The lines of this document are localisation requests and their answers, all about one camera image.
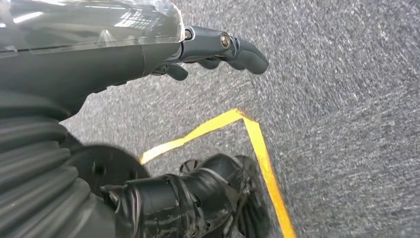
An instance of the metal screw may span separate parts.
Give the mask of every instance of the metal screw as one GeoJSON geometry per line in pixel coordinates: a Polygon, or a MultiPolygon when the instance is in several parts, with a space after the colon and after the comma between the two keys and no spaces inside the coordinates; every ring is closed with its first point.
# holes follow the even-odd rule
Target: metal screw
{"type": "Polygon", "coordinates": [[[191,31],[185,30],[185,40],[189,40],[193,38],[193,34],[191,34],[191,31]]]}
{"type": "Polygon", "coordinates": [[[222,33],[220,35],[220,44],[223,46],[223,48],[225,49],[229,49],[230,48],[230,37],[228,34],[226,33],[222,33]]]}

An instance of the tape line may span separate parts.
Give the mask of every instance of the tape line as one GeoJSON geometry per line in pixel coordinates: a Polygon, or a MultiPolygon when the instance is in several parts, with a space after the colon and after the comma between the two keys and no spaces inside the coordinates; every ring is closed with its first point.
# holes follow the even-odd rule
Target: tape line
{"type": "Polygon", "coordinates": [[[158,145],[146,151],[143,153],[143,156],[140,157],[139,163],[143,165],[165,152],[184,145],[190,140],[225,127],[240,119],[242,119],[245,123],[251,144],[254,148],[255,155],[261,168],[262,176],[268,189],[268,193],[270,195],[271,201],[273,202],[283,236],[286,238],[294,238],[296,237],[296,234],[281,196],[277,180],[274,176],[260,124],[246,117],[244,113],[238,109],[232,109],[211,120],[206,121],[183,138],[158,145]]]}

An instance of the gray carpet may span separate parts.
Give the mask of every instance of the gray carpet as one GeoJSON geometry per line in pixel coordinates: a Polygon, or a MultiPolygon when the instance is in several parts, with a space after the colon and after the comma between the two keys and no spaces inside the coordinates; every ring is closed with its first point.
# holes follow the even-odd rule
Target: gray carpet
{"type": "MultiPolygon", "coordinates": [[[[267,73],[188,65],[183,82],[139,79],[90,96],[70,131],[140,156],[238,107],[261,123],[298,235],[420,236],[417,0],[175,3],[186,24],[257,43],[267,73]]],[[[219,151],[252,155],[240,122],[148,168],[175,172],[219,151]]]]}

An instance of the transparent plastic cover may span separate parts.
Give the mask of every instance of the transparent plastic cover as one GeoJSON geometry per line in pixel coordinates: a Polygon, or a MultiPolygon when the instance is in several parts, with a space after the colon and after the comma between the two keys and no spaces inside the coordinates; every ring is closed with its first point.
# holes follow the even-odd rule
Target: transparent plastic cover
{"type": "Polygon", "coordinates": [[[180,10],[169,0],[0,0],[0,57],[185,38],[180,10]]]}

